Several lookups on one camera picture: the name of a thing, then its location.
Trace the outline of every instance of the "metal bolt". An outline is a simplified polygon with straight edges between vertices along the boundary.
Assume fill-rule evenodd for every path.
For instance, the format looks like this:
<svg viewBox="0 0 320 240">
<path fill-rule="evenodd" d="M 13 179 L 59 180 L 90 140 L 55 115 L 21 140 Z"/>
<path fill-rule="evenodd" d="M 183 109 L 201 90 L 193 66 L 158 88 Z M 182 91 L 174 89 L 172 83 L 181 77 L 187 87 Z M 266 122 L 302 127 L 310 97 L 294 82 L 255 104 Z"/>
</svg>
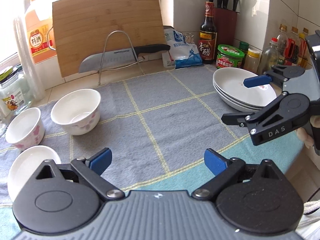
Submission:
<svg viewBox="0 0 320 240">
<path fill-rule="evenodd" d="M 195 191 L 195 195 L 197 197 L 208 197 L 210 195 L 210 191 L 205 188 L 199 188 Z"/>
<path fill-rule="evenodd" d="M 115 198 L 115 199 L 124 197 L 123 191 L 119 189 L 111 189 L 106 194 L 107 194 L 107 197 Z"/>
<path fill-rule="evenodd" d="M 253 128 L 253 129 L 250 131 L 250 134 L 251 134 L 251 135 L 254 135 L 256 132 L 257 132 L 257 129 Z"/>
</svg>

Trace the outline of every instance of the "red knife block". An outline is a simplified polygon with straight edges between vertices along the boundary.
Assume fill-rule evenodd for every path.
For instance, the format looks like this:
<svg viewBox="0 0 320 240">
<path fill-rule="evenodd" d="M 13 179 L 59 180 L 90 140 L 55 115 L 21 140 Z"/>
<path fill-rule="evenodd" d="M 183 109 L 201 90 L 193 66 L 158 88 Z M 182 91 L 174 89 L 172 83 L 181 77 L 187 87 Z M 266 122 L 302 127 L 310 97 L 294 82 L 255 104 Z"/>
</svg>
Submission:
<svg viewBox="0 0 320 240">
<path fill-rule="evenodd" d="M 220 44 L 233 46 L 233 39 L 236 33 L 237 12 L 223 8 L 213 9 L 213 21 L 217 28 L 217 41 L 214 58 L 217 57 L 217 47 Z"/>
</svg>

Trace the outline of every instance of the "wooden cutting board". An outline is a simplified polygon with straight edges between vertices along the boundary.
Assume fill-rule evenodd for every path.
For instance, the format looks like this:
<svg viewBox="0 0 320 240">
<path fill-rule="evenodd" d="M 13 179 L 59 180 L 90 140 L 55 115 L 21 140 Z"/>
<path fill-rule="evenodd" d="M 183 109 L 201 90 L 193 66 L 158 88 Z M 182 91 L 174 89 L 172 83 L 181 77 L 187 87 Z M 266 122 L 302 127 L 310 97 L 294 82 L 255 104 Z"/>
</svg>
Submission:
<svg viewBox="0 0 320 240">
<path fill-rule="evenodd" d="M 52 3 L 54 38 L 62 77 L 77 73 L 88 56 L 103 52 L 107 36 L 125 31 L 134 46 L 166 44 L 159 0 L 58 0 Z M 113 34 L 106 51 L 129 48 Z"/>
</svg>

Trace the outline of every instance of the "hand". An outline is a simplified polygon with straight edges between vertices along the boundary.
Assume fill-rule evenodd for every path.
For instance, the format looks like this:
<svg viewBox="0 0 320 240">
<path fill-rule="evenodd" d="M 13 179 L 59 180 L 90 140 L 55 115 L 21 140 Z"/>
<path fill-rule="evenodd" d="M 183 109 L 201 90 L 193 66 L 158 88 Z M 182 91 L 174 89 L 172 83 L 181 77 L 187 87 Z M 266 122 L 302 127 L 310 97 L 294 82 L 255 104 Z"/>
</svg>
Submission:
<svg viewBox="0 0 320 240">
<path fill-rule="evenodd" d="M 320 115 L 313 115 L 310 118 L 310 123 L 315 128 L 320 128 Z M 306 130 L 303 128 L 298 128 L 296 130 L 298 138 L 304 142 L 305 146 L 310 149 L 314 145 L 315 141 L 313 138 L 307 134 Z"/>
</svg>

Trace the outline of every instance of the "plastic jug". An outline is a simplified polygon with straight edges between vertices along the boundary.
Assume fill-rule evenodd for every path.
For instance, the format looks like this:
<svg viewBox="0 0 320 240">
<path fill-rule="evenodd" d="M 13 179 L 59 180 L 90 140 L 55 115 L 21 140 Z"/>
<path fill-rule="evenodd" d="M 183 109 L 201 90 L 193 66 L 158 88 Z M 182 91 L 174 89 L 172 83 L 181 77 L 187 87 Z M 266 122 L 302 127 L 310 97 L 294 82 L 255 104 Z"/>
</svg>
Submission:
<svg viewBox="0 0 320 240">
<path fill-rule="evenodd" d="M 30 52 L 35 63 L 57 55 L 49 48 L 47 33 L 52 28 L 52 4 L 41 0 L 30 0 L 25 13 Z M 49 32 L 50 46 L 55 48 L 53 30 Z"/>
</svg>

